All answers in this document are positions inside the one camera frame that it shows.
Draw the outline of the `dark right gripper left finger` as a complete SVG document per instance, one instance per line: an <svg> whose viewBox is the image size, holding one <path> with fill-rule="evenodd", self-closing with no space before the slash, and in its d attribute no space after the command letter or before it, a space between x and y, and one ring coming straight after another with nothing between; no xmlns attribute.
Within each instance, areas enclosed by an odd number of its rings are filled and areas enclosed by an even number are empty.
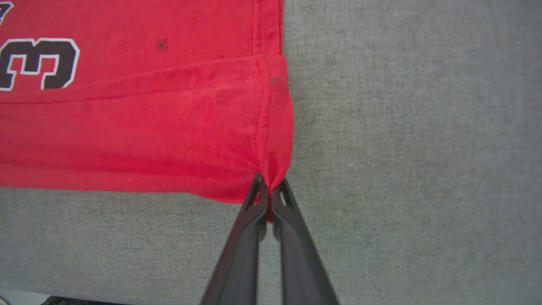
<svg viewBox="0 0 542 305"><path fill-rule="evenodd" d="M257 174L242 203L200 303L255 305L259 246L265 237L269 191Z"/></svg>

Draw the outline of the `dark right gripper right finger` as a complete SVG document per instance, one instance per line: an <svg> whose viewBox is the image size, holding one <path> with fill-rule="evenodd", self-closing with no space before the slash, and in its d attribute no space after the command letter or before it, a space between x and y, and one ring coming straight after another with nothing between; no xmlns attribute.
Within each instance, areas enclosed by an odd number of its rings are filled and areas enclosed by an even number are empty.
<svg viewBox="0 0 542 305"><path fill-rule="evenodd" d="M279 242L284 305L338 305L287 179L272 191L273 232Z"/></svg>

